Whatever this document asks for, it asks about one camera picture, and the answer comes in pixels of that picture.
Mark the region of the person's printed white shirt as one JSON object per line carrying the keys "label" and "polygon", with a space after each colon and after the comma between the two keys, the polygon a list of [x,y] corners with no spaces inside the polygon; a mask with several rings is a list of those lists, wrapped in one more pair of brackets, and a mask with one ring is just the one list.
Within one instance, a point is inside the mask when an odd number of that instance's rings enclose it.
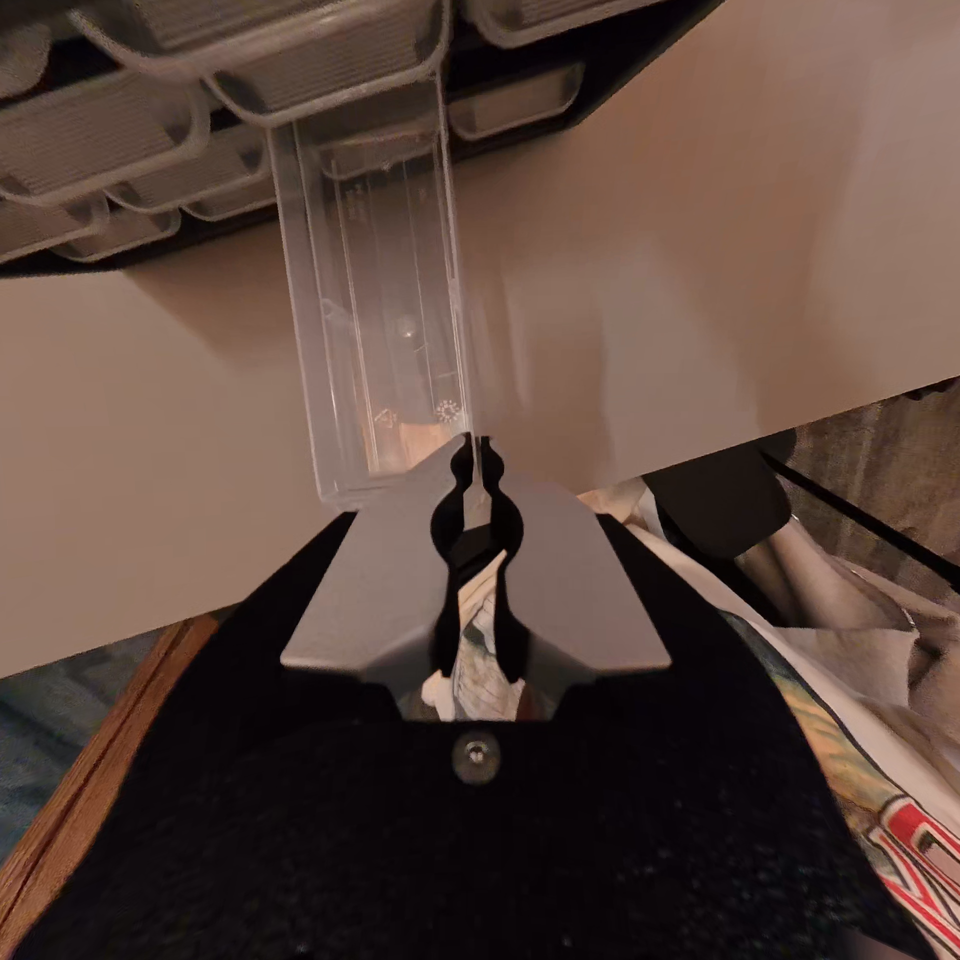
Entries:
{"label": "person's printed white shirt", "polygon": [[668,545],[640,480],[581,500],[737,630],[882,884],[938,958],[958,958],[958,613],[831,556],[795,517],[735,561],[746,586],[730,586],[678,534]]}

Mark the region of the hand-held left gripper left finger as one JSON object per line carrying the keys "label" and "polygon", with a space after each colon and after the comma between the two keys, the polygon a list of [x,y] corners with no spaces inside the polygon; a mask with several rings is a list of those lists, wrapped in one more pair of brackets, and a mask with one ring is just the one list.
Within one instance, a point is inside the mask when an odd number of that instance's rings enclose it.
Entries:
{"label": "hand-held left gripper left finger", "polygon": [[451,554],[465,530],[474,444],[459,435],[356,513],[281,653],[294,671],[379,685],[396,698],[450,677],[461,625]]}

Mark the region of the set of frosted cabinet drawers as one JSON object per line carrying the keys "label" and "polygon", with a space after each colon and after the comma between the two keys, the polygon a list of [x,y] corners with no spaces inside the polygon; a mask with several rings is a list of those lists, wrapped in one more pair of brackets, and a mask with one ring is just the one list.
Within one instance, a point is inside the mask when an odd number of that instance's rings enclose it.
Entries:
{"label": "set of frosted cabinet drawers", "polygon": [[710,2],[2,2],[2,277],[124,269],[275,204],[565,130]]}

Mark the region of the clear plastic drawer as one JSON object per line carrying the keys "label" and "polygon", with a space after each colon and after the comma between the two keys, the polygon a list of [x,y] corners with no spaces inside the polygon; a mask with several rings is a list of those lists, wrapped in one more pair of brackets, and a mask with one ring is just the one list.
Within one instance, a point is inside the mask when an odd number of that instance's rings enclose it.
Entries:
{"label": "clear plastic drawer", "polygon": [[356,510],[473,429],[441,79],[269,132],[320,500]]}

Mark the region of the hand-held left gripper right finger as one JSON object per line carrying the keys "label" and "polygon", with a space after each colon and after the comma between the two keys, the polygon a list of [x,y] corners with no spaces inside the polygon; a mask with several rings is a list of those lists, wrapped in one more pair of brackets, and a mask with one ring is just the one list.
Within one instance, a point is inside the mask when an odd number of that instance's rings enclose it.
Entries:
{"label": "hand-held left gripper right finger", "polygon": [[506,466],[480,438],[496,573],[493,642],[505,678],[558,706],[599,680],[665,671],[671,657],[600,522],[577,496]]}

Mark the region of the oak wooden frame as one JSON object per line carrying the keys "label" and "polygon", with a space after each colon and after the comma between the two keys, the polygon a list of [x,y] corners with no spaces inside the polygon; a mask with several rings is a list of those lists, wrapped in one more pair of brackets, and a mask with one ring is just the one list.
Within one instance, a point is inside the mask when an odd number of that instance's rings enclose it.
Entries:
{"label": "oak wooden frame", "polygon": [[3,959],[13,957],[86,855],[161,706],[217,628],[206,613],[162,632],[2,862]]}

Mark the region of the black drawer cabinet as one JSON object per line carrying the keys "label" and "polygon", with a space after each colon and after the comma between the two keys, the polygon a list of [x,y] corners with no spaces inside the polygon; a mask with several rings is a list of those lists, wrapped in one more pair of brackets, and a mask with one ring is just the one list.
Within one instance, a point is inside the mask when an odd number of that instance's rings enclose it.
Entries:
{"label": "black drawer cabinet", "polygon": [[[502,131],[479,141],[450,134],[450,160],[459,165],[574,129],[651,66],[720,2],[654,2],[618,15],[516,47],[490,42],[472,22],[466,2],[453,2],[449,53],[443,66],[443,92],[449,104],[532,78],[548,68],[582,63],[579,93],[564,112]],[[275,203],[205,223],[184,213],[171,238],[138,246],[91,265],[70,261],[42,250],[1,267],[2,280],[123,271],[206,245],[222,238],[257,230],[279,218]]]}

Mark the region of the black office chair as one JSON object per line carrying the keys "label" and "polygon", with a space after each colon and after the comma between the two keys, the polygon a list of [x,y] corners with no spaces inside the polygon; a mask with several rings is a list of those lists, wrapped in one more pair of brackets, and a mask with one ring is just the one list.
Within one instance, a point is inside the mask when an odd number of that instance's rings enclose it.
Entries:
{"label": "black office chair", "polygon": [[656,508],[703,555],[732,560],[769,539],[791,517],[782,486],[805,491],[929,570],[959,593],[958,564],[818,484],[753,440],[642,475]]}

